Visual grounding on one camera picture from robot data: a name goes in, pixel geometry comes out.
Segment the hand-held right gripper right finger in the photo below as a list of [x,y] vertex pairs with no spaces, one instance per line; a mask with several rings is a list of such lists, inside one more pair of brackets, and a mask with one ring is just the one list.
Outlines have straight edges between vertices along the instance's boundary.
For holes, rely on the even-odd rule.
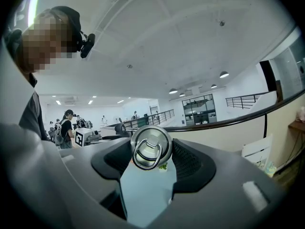
[[284,190],[237,153],[173,140],[172,202],[147,229],[257,229]]

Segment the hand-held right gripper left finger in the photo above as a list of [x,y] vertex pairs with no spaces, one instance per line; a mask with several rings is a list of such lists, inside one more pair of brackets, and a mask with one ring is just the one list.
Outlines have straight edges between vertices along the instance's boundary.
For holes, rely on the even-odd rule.
[[130,138],[63,149],[60,155],[85,192],[112,214],[127,219],[120,179],[132,158]]

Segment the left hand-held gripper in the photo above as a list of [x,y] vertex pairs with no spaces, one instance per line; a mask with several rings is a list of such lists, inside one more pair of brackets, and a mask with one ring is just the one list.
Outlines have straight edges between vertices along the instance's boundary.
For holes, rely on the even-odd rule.
[[98,142],[101,139],[100,133],[88,128],[77,128],[75,130],[75,144],[79,147],[88,146],[91,142]]

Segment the ceiling light panels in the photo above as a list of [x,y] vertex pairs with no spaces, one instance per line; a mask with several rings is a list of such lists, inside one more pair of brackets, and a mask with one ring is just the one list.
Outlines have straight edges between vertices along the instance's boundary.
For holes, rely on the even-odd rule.
[[65,106],[81,106],[81,105],[96,105],[96,106],[108,106],[115,104],[122,104],[125,99],[119,97],[107,97],[107,96],[52,96],[51,100],[54,100],[57,105]]

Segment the black office chair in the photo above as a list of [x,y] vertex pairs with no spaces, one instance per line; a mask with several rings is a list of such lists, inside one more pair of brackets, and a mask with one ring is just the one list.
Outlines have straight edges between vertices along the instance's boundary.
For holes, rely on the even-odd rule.
[[121,137],[132,137],[133,131],[126,128],[124,123],[118,123],[115,125],[114,130],[116,135],[120,135]]

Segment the person's clothed body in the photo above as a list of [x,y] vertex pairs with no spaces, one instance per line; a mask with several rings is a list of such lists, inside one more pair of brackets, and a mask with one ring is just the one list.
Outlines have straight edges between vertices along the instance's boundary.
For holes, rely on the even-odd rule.
[[43,124],[39,96],[35,91],[26,105],[19,126],[35,132],[43,141],[49,140]]

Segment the white chair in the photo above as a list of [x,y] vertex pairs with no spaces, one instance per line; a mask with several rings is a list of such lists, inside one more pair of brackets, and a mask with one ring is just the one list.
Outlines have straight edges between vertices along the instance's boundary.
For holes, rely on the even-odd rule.
[[241,156],[260,170],[264,170],[271,153],[273,135],[269,135],[258,141],[243,145]]

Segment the black railing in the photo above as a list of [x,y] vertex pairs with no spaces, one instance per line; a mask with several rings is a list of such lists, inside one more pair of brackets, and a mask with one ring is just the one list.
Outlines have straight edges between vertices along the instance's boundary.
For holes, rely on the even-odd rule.
[[242,95],[236,97],[226,98],[227,107],[250,109],[260,98],[260,96],[267,94],[268,92]]
[[164,112],[157,112],[152,115],[145,115],[144,118],[144,124],[145,125],[161,125],[172,118],[175,117],[174,110],[167,110]]

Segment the wooden side table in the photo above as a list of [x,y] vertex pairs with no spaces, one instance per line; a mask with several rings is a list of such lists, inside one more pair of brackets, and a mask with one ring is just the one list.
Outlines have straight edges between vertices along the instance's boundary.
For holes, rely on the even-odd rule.
[[301,138],[301,148],[303,147],[303,135],[305,135],[305,122],[293,121],[291,124],[288,125],[288,129],[296,132],[296,138],[293,145],[293,149],[289,156],[291,157],[298,143],[299,138]]

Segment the pink plush toy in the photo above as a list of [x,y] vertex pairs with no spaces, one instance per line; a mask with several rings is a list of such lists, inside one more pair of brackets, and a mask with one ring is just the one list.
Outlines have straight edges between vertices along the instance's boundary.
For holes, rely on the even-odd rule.
[[301,106],[296,113],[296,121],[305,123],[305,106]]

